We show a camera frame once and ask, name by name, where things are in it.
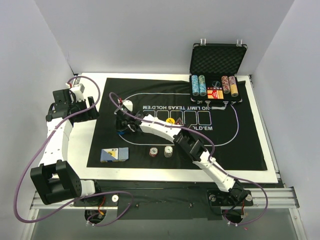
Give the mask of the yellow dealer button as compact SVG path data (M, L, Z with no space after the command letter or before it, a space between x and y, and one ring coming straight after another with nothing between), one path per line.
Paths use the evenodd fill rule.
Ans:
M167 118L166 122L170 123L170 124L175 124L175 120L173 118L171 118L171 117Z

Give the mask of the red white chip stack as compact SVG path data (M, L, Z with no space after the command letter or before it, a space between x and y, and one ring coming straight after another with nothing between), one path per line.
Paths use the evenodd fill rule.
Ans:
M156 147L151 147L149 149L149 155L151 157L155 157L155 156L157 156L157 154L158 154L158 149Z

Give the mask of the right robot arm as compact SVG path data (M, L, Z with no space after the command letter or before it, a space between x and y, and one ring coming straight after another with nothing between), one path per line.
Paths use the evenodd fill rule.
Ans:
M114 111L120 131L140 131L173 143L192 163L208 175L223 192L224 201L230 205L246 199L248 192L238 179L228 174L204 145L204 137L197 131L181 125L168 123L142 111L134 114L124 104Z

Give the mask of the grey white chip stack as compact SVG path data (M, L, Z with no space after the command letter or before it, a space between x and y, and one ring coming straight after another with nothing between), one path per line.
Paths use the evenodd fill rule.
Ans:
M166 158L170 158L173 155L173 147L172 146L166 146L164 148L164 156Z

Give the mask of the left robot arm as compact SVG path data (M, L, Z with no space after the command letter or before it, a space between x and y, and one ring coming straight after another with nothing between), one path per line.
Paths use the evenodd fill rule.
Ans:
M99 205L103 193L93 180L81 180L68 163L70 134L75 123L96 120L99 113L93 97L84 98L81 83L53 92L54 103L45 117L48 143L38 167L30 178L45 205L85 197L92 206Z

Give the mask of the red triangular dealer marker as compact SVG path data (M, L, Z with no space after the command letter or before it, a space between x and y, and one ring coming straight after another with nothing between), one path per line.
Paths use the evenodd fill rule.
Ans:
M175 121L174 124L175 124L175 125L180 125L180 126L183 126L183 125L184 125L183 120L182 120L180 117Z

